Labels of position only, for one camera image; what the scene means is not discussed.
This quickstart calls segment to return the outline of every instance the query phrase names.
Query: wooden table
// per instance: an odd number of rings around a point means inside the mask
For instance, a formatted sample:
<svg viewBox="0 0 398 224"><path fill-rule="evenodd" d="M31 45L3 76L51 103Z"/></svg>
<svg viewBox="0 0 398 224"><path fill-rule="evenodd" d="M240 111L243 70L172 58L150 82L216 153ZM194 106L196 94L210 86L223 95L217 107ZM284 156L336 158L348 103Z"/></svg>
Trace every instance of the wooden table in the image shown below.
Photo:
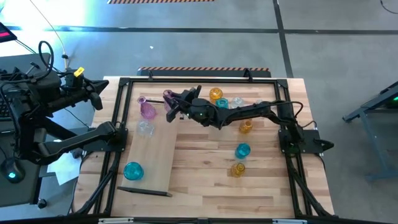
<svg viewBox="0 0 398 224"><path fill-rule="evenodd" d="M95 113L93 126L110 121L115 104L120 77L104 77L109 80L102 92L104 109ZM304 104L298 115L301 125L312 120L303 79L288 79L292 101ZM161 100L165 89L182 92L198 84L189 83L135 83L127 119L129 137L122 154L116 186L121 185L124 166L139 119L137 97ZM274 88L266 84L216 84L204 83L200 97L208 98L210 88L219 87L224 97L243 97L247 104L258 99L275 100ZM113 201L114 217L209 217L209 218L292 218L292 199L284 156L280 153L277 131L279 126L268 119L254 119L254 128L247 136L240 136L239 122L224 127L230 135L214 135L215 130L185 119L179 121L175 144L169 192L173 197L132 194L116 190ZM241 178L230 175L236 163L234 150L238 143L247 142L252 152L244 161L246 172ZM98 185L104 153L95 152L81 167L75 192L75 209L79 209ZM303 155L305 175L309 189L324 208L333 213L331 198L323 164L311 154ZM106 204L105 189L102 207ZM300 208L304 211L301 191L298 190Z"/></svg>

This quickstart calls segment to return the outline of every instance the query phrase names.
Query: orange and black striped tape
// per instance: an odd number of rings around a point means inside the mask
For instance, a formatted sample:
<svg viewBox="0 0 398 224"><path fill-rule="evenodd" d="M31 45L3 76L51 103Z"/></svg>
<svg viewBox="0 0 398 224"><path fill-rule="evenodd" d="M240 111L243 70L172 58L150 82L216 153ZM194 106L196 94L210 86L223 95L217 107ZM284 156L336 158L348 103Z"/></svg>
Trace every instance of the orange and black striped tape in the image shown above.
<svg viewBox="0 0 398 224"><path fill-rule="evenodd" d="M190 71L243 71L233 67L141 67L138 70L190 70ZM248 68L250 71L268 71L268 68Z"/></svg>
<svg viewBox="0 0 398 224"><path fill-rule="evenodd" d="M108 4L171 3L171 2L211 2L215 0L108 0Z"/></svg>

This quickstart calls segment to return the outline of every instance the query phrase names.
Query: green led light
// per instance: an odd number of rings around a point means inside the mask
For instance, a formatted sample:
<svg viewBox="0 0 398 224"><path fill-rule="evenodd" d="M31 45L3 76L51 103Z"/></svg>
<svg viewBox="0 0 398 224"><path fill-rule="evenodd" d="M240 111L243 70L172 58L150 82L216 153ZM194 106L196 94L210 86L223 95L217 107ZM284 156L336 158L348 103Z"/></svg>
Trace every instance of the green led light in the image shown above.
<svg viewBox="0 0 398 224"><path fill-rule="evenodd" d="M14 178L16 175L15 175L15 173L13 173L13 172L11 172L10 174L8 174L8 177L9 178Z"/></svg>

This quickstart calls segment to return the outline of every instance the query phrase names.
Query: white paper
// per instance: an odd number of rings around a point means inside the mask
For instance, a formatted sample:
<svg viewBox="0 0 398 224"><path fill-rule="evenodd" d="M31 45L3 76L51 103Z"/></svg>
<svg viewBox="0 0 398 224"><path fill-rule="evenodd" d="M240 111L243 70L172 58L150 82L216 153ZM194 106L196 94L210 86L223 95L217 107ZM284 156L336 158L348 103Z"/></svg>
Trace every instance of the white paper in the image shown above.
<svg viewBox="0 0 398 224"><path fill-rule="evenodd" d="M62 185L79 176L81 158L73 158L71 152L64 153L55 162L47 167L47 172L55 172L58 184Z"/></svg>

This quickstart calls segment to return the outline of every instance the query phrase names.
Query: concrete floor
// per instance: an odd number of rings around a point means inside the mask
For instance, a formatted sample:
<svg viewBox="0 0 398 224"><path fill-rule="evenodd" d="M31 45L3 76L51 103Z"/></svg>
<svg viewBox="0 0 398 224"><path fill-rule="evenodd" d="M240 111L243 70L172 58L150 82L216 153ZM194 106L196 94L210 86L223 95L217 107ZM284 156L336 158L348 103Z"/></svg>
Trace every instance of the concrete floor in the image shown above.
<svg viewBox="0 0 398 224"><path fill-rule="evenodd" d="M26 3L18 13L18 1L8 1L0 21L24 26L15 31L19 39L37 49L40 40L49 41L59 55L62 49L53 32L42 32L45 21ZM97 0L35 1L55 25L95 27L216 27L277 28L272 0L216 0L211 3L107 5ZM397 1L384 0L398 11ZM398 16L386 12L379 0L279 0L286 29L398 29ZM70 17L60 10L74 11ZM273 77L285 78L278 34L184 34L60 32L71 56L71 67L83 66L85 75L134 75L141 66L182 67L269 67ZM364 175L376 173L379 164L359 121L346 124L341 117L381 89L397 81L396 35L287 35L293 74L304 78L312 114L323 139L335 148L326 152L326 174L335 213L344 218L397 223L398 179L366 182ZM1 44L0 56L26 54L10 42ZM81 119L90 124L93 110L79 103L72 111L84 111ZM55 120L67 128L82 125L66 111ZM394 118L371 118L377 133L387 136L397 128ZM383 144L392 158L396 144ZM37 210L33 205L0 208L0 220L47 217L66 214L72 183L57 187L48 179L41 191L50 205Z"/></svg>

